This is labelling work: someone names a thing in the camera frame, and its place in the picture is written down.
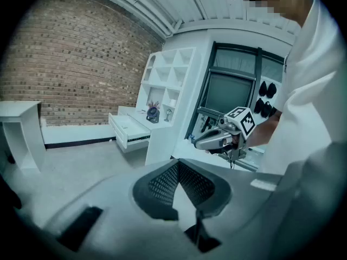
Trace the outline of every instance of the brick wall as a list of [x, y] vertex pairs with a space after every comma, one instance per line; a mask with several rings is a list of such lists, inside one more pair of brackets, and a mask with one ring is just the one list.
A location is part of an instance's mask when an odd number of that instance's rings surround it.
[[108, 0], [38, 0], [9, 45], [1, 100], [40, 100], [48, 125], [99, 125], [135, 106], [163, 40]]

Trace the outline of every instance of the white shirt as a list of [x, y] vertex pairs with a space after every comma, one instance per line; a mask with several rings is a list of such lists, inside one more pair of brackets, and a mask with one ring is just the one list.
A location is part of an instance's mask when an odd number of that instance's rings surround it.
[[[335, 106], [336, 100], [341, 103], [346, 98], [343, 91], [347, 93], [347, 86], [342, 90], [339, 84], [343, 78], [338, 83], [334, 76], [344, 61], [345, 43], [339, 27], [321, 1], [314, 0], [284, 65], [282, 86], [274, 104], [282, 116], [259, 172], [284, 174], [289, 164], [306, 160], [341, 138], [337, 131], [346, 125], [338, 120], [340, 109]], [[340, 97], [334, 93], [337, 88]]]

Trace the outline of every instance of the window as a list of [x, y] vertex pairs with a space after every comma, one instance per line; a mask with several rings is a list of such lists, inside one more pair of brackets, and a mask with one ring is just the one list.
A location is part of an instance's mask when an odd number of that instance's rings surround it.
[[238, 106], [254, 110], [261, 76], [282, 82], [284, 59], [261, 48], [214, 43], [186, 138], [198, 138]]

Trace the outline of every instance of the gray floor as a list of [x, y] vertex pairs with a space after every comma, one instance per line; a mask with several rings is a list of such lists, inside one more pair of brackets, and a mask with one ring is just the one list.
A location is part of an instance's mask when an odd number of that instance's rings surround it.
[[41, 174], [8, 165], [4, 179], [20, 197], [24, 215], [39, 227], [100, 180], [145, 165], [147, 149], [122, 153], [115, 141], [48, 149]]

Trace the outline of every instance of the white side table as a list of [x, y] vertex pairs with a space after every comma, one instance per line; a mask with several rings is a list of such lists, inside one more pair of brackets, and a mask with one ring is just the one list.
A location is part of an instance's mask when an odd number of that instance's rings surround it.
[[37, 104], [40, 101], [0, 101], [0, 122], [12, 156], [22, 171], [40, 171], [46, 153]]

